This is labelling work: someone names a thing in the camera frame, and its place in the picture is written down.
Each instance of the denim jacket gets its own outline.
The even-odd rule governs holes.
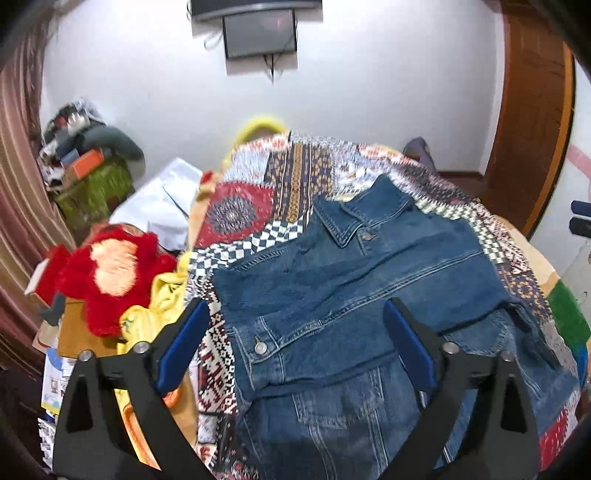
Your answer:
[[[303,235],[213,283],[236,355],[239,432],[268,480],[373,480],[404,443],[419,411],[382,319],[392,296],[467,352],[516,354],[540,433],[576,382],[470,225],[420,212],[386,176],[347,203],[315,199]]]

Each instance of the wooden door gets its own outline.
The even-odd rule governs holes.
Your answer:
[[[526,236],[556,183],[568,142],[573,60],[527,1],[502,2],[505,84],[482,203]]]

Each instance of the metal screw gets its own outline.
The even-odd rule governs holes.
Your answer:
[[[460,347],[458,347],[453,342],[445,342],[443,344],[443,351],[445,353],[449,353],[450,355],[453,355],[454,353],[458,353],[460,351]]]
[[[514,362],[515,361],[515,355],[513,355],[511,352],[508,352],[507,350],[503,350],[501,352],[501,358],[505,362]]]
[[[82,350],[80,355],[78,355],[78,360],[81,362],[87,362],[94,356],[94,352],[92,350]]]
[[[135,353],[146,353],[149,349],[150,349],[149,342],[138,342],[133,347],[133,350]]]

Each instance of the metal button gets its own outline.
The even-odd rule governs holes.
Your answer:
[[[265,342],[257,342],[255,345],[255,352],[259,355],[265,355],[267,352],[267,344]]]

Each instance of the green cloth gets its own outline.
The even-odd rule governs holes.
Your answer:
[[[562,280],[558,281],[548,295],[548,303],[554,313],[558,332],[566,345],[571,350],[584,345],[591,337],[591,329],[577,300]]]
[[[134,191],[127,164],[118,157],[105,161],[71,188],[62,192],[59,206],[71,232],[89,228],[109,218],[112,211]]]

